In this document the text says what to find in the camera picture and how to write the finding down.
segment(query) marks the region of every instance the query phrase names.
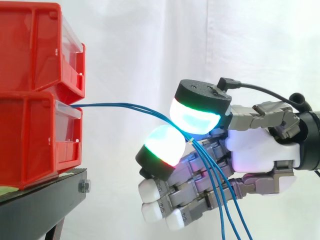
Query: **stacked red bins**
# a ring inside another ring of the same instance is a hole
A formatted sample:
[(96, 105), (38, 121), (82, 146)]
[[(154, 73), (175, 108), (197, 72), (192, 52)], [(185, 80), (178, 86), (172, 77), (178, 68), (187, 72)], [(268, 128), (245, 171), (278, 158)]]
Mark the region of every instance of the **stacked red bins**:
[(56, 3), (0, 1), (0, 186), (81, 164), (85, 46)]

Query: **metal bolt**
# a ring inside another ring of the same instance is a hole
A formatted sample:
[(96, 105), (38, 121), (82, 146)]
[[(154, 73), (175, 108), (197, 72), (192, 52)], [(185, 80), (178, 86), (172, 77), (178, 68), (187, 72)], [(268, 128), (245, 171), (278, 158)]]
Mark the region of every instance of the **metal bolt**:
[(81, 180), (79, 183), (79, 192), (80, 193), (89, 193), (91, 190), (91, 181), (86, 179), (86, 180)]

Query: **robotic hand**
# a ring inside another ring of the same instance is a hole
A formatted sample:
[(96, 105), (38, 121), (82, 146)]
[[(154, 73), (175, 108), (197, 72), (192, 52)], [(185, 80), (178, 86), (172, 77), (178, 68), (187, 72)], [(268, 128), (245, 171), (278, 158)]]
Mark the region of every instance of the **robotic hand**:
[[(226, 91), (228, 88), (238, 88), (235, 87), (237, 83), (239, 82), (227, 78), (222, 78), (217, 86), (183, 80), (179, 87), (181, 89), (183, 85), (185, 95), (189, 94), (186, 91), (189, 89), (196, 91), (201, 97), (209, 96), (218, 100), (224, 97), (224, 100), (229, 101)], [(222, 117), (213, 130), (205, 135), (194, 136), (201, 141), (204, 149), (228, 178), (237, 199), (242, 199), (247, 194), (279, 194), (295, 181), (294, 168), (320, 168), (320, 113), (312, 112), (299, 93), (293, 94), (287, 102), (300, 113), (293, 113), (292, 107), (283, 101), (264, 102), (252, 108), (227, 106), (226, 111), (222, 110), (224, 115), (221, 114)], [(197, 125), (195, 119), (192, 119), (192, 124)], [(182, 157), (168, 178), (163, 178), (161, 174), (155, 176), (156, 172), (148, 174), (143, 164), (140, 165), (140, 174), (145, 177), (139, 184), (143, 201), (141, 210), (148, 223), (165, 218), (170, 230), (184, 228), (199, 219), (205, 211), (218, 207), (213, 187), (217, 188), (223, 204), (217, 179), (214, 179), (213, 186), (196, 151)], [(235, 172), (245, 175), (242, 178), (230, 178)], [(224, 184), (220, 174), (219, 177), (226, 200), (229, 201), (232, 199), (230, 189)]]

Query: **cable connector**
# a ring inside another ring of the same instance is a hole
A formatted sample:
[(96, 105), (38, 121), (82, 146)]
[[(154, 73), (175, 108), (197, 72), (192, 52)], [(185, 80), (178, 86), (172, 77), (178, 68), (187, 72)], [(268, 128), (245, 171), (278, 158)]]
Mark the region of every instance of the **cable connector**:
[(228, 89), (239, 89), (241, 88), (241, 82), (233, 80), (231, 78), (221, 77), (217, 88), (222, 91), (227, 91)]

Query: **green light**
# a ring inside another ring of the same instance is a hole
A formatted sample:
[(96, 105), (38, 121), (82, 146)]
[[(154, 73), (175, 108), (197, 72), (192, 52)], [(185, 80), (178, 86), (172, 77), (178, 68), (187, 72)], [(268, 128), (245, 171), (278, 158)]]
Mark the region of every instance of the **green light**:
[(171, 120), (183, 131), (191, 134), (207, 134), (219, 122), (220, 115), (187, 107), (175, 98), (170, 107)]
[(174, 167), (184, 154), (186, 141), (173, 126), (162, 125), (147, 137), (144, 145), (159, 159)]

